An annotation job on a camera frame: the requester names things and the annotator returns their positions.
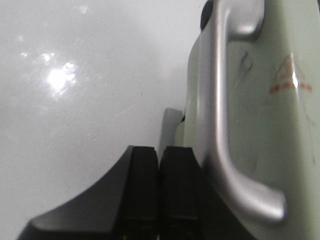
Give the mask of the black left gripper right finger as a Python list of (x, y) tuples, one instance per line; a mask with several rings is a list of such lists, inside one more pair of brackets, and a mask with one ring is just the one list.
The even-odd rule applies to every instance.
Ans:
[(207, 181), (191, 148), (168, 146), (160, 163), (161, 240), (248, 240)]

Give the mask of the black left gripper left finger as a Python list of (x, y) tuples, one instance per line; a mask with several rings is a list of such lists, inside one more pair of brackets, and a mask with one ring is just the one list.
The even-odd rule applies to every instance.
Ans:
[(158, 158), (153, 147), (128, 146), (84, 192), (32, 218), (20, 240), (155, 240)]

